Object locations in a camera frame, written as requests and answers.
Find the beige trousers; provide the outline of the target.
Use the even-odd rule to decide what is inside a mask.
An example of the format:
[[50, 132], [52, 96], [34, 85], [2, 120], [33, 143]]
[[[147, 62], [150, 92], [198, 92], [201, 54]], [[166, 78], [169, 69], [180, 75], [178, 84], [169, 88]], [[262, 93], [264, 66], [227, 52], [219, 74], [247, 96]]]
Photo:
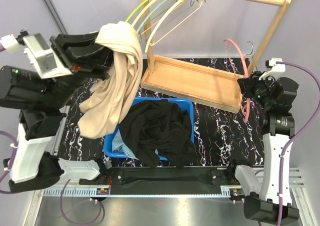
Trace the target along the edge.
[[134, 27], [120, 21], [101, 27], [95, 43], [113, 51], [109, 79], [91, 87], [92, 96], [79, 105], [83, 116], [77, 125], [80, 135], [97, 139], [114, 132], [127, 115], [138, 91], [143, 55]]

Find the cream plastic hanger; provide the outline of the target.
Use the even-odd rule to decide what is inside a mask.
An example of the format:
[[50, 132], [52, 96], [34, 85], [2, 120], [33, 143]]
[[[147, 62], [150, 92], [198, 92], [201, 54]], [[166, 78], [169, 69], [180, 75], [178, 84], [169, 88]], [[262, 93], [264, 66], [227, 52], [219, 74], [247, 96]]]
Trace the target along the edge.
[[[186, 2], [190, 1], [190, 6], [186, 8], [184, 11], [180, 12], [178, 15], [173, 16], [173, 13], [176, 12], [179, 8], [181, 8]], [[148, 53], [150, 48], [157, 45], [159, 42], [161, 42], [164, 38], [166, 38], [169, 34], [171, 34], [174, 30], [176, 30], [180, 25], [182, 25], [185, 21], [187, 21], [191, 16], [193, 16], [197, 11], [199, 11], [203, 5], [207, 2], [207, 0], [178, 0], [176, 3], [174, 3], [161, 17], [161, 19], [157, 22], [154, 29], [151, 31], [151, 34], [149, 35], [149, 38], [147, 39], [147, 42], [145, 44], [145, 53]], [[184, 18], [181, 18], [181, 16], [184, 13], [189, 13]], [[178, 22], [176, 25], [172, 26], [166, 33], [163, 34], [163, 36], [156, 38], [156, 34], [159, 30], [162, 28], [165, 28], [167, 25], [169, 25], [172, 21], [176, 19], [180, 19], [181, 21]]]

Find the black trousers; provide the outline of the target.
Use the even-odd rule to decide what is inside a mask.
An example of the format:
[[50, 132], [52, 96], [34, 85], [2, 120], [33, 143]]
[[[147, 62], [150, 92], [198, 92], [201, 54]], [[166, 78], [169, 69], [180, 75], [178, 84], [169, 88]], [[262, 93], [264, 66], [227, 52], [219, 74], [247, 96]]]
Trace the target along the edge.
[[145, 165], [159, 164], [156, 151], [169, 147], [174, 136], [172, 104], [168, 100], [144, 100], [132, 106], [119, 124], [123, 142]]
[[197, 157], [195, 144], [191, 140], [190, 116], [175, 103], [169, 102], [166, 110], [169, 133], [158, 151], [173, 166], [181, 169], [195, 161]]

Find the light blue trousers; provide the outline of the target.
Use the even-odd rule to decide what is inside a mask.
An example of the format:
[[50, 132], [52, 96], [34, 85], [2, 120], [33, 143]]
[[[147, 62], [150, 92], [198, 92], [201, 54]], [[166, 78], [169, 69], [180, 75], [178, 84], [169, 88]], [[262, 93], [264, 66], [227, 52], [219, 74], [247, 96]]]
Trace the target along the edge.
[[119, 130], [112, 140], [111, 148], [113, 153], [123, 153], [127, 158], [138, 160], [132, 150], [124, 143]]

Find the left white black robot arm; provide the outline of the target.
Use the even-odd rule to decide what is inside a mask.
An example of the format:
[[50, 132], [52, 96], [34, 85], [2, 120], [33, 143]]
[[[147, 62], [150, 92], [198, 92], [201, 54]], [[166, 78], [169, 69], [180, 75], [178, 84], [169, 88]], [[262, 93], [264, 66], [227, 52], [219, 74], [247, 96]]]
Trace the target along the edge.
[[0, 39], [1, 51], [20, 49], [33, 71], [5, 65], [0, 70], [0, 105], [19, 110], [12, 155], [3, 162], [9, 193], [42, 190], [61, 180], [98, 185], [108, 179], [102, 160], [68, 161], [46, 151], [66, 113], [61, 112], [89, 79], [108, 79], [113, 51], [95, 43], [97, 32], [59, 34], [45, 41], [23, 30]]

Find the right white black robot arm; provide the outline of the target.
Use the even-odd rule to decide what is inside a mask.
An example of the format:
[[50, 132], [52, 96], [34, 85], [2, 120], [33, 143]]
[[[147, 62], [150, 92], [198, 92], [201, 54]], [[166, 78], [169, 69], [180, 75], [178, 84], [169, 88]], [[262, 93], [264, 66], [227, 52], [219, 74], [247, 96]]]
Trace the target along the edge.
[[292, 206], [289, 186], [291, 147], [286, 143], [295, 135], [295, 120], [290, 113], [299, 85], [292, 79], [251, 76], [238, 79], [241, 93], [262, 106], [261, 136], [264, 144], [263, 180], [253, 167], [238, 164], [227, 171], [228, 181], [241, 185], [244, 216], [259, 223], [285, 226], [299, 219]]

